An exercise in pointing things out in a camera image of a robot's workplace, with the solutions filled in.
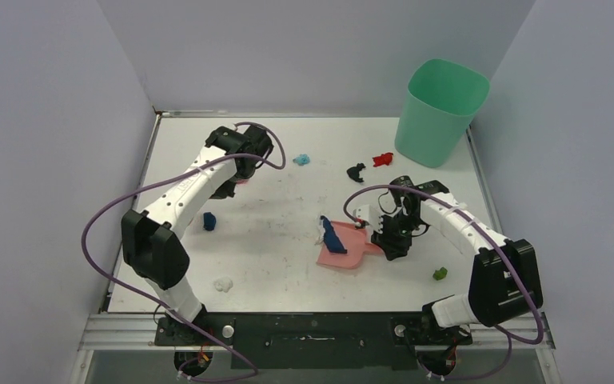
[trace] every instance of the green object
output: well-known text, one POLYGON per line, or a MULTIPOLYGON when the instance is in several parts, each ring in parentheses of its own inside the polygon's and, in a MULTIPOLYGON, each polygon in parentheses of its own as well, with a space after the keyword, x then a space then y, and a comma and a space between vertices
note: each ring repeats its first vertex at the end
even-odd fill
POLYGON ((394 146, 424 166, 448 160, 488 96, 484 75, 439 58, 423 64, 411 78, 394 146))
POLYGON ((432 277, 434 280, 439 281, 445 279, 447 274, 449 274, 449 270, 447 270, 445 267, 441 267, 439 270, 434 271, 432 277))

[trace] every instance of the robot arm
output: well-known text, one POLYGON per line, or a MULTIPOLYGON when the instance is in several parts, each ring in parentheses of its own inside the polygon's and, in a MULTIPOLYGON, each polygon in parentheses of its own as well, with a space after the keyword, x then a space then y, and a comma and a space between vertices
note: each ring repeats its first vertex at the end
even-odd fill
MULTIPOLYGON (((448 188, 438 181, 415 186, 408 176, 401 176, 390 184, 421 190, 453 208, 447 209, 433 200, 399 190, 390 190, 397 205, 391 214, 380 214, 370 205, 358 208, 355 215, 367 224, 371 242, 385 252, 388 260, 405 256, 413 241, 411 233, 422 226, 434 226, 461 254, 474 255, 468 293, 423 307, 434 326, 449 328, 469 323, 495 326, 530 311, 500 256, 472 227, 472 223, 479 223, 479 220, 460 208, 448 188), (455 212, 456 209, 469 220, 455 212)), ((513 242, 483 224, 481 227, 512 262, 536 307, 540 308, 542 290, 533 247, 525 240, 513 242)))
MULTIPOLYGON (((197 169, 227 154, 271 153, 271 138, 260 127, 243 134, 221 126, 205 141, 201 152, 185 171, 197 169)), ((189 256, 180 243, 186 227, 209 198, 230 198, 239 180, 253 176, 257 161, 229 159, 181 180, 142 212, 129 210, 122 218, 123 258, 152 286, 158 297, 193 321, 205 310, 185 276, 189 256)))

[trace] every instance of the green block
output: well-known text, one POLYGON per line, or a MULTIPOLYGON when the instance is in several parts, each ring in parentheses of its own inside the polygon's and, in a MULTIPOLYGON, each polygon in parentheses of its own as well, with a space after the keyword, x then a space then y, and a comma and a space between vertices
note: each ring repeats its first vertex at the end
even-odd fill
POLYGON ((441 267, 439 270, 434 271, 432 277, 434 278, 434 280, 439 281, 445 279, 447 274, 449 274, 449 270, 445 269, 444 267, 441 267))

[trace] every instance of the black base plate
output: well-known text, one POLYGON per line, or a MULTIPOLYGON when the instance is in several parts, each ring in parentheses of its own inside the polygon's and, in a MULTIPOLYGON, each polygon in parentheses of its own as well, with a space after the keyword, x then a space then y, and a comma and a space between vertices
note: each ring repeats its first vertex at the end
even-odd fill
MULTIPOLYGON (((207 313, 195 323, 220 338, 263 369, 356 369, 388 366, 393 370, 416 370, 417 360, 409 353, 394 326, 413 328, 421 323, 421 312, 352 313, 207 313), (231 338, 222 337, 222 327, 234 328, 231 338)), ((192 346, 208 342, 172 318, 159 319, 154 344, 192 346)), ((423 338, 425 345, 448 345, 450 340, 423 338)), ((246 369, 234 358, 232 368, 246 369)))

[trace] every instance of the dark blue object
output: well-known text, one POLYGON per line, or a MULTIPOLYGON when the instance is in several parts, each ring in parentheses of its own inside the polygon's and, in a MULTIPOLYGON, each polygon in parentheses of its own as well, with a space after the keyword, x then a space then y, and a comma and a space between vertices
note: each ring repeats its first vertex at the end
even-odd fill
POLYGON ((203 214, 203 229, 204 230, 208 230, 209 232, 211 230, 214 230, 216 222, 217 222, 217 219, 210 212, 206 212, 203 214))
POLYGON ((326 216, 321 216, 321 224, 324 226, 324 244, 331 254, 346 254, 347 250, 342 245, 340 238, 335 233, 333 224, 326 216))

